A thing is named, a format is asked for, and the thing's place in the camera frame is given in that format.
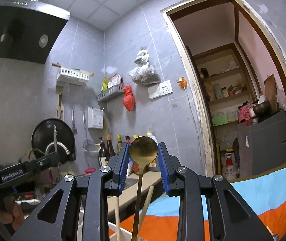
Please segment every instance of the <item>blue gripper pad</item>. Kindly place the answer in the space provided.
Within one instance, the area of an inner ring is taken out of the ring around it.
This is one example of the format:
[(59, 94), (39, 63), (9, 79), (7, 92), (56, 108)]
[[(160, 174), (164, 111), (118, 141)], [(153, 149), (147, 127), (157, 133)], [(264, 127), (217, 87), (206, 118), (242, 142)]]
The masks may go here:
[(119, 182), (118, 192), (120, 195), (122, 194), (124, 187), (125, 187), (125, 180), (126, 180), (128, 161), (129, 161), (129, 147), (130, 147), (130, 145), (127, 144), (126, 149), (125, 149), (125, 153), (123, 156), (123, 160), (122, 160), (119, 178), (118, 178), (118, 182)]
[(164, 155), (169, 155), (166, 149), (166, 146), (163, 142), (159, 143), (157, 148), (158, 148), (158, 154), (157, 158), (159, 159), (159, 166), (160, 166), (160, 171), (161, 171), (161, 177), (162, 177), (162, 183), (163, 183), (163, 189), (167, 195), (170, 193), (170, 184), (169, 184), (169, 171), (166, 166), (165, 158)]

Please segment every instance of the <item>orange and blue cloth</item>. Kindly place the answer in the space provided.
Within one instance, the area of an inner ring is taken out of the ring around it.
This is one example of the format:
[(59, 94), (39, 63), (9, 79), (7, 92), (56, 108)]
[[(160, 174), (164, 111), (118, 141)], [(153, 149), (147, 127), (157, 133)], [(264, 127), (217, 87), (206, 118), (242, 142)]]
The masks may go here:
[[(265, 226), (283, 237), (286, 233), (286, 168), (258, 178), (232, 183)], [(205, 241), (210, 240), (205, 196), (202, 196)], [(120, 226), (132, 232), (134, 216)], [(146, 241), (176, 241), (179, 197), (165, 194), (152, 202), (142, 224), (140, 237)]]

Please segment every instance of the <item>red and white bottle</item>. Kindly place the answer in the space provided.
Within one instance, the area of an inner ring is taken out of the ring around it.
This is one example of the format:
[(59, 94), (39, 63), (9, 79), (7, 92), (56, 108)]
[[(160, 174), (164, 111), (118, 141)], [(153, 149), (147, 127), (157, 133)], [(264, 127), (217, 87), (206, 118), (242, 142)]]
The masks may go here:
[(223, 168), (223, 177), (225, 177), (227, 180), (236, 179), (236, 171), (233, 165), (231, 153), (227, 153), (226, 155), (225, 166)]

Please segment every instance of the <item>silver pivot bolt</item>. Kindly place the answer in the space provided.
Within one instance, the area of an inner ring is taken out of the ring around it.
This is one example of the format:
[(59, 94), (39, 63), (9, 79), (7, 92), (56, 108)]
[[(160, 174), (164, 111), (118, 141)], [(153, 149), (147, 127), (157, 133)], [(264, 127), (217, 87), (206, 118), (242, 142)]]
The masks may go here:
[(103, 166), (101, 167), (101, 171), (106, 173), (106, 172), (109, 172), (110, 171), (110, 167), (109, 166)]
[(187, 168), (186, 167), (178, 167), (178, 172), (185, 173), (185, 172), (187, 172)]
[(71, 174), (68, 174), (64, 177), (65, 181), (71, 181), (72, 179), (73, 179), (73, 175), (71, 175)]
[(219, 182), (223, 181), (223, 177), (221, 175), (215, 175), (214, 179)]

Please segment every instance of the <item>range hood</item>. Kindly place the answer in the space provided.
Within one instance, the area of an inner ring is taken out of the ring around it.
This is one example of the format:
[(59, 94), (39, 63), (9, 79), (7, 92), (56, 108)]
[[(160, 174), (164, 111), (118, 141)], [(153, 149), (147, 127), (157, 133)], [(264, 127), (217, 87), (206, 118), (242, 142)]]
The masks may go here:
[(70, 13), (30, 0), (0, 0), (0, 57), (44, 64)]

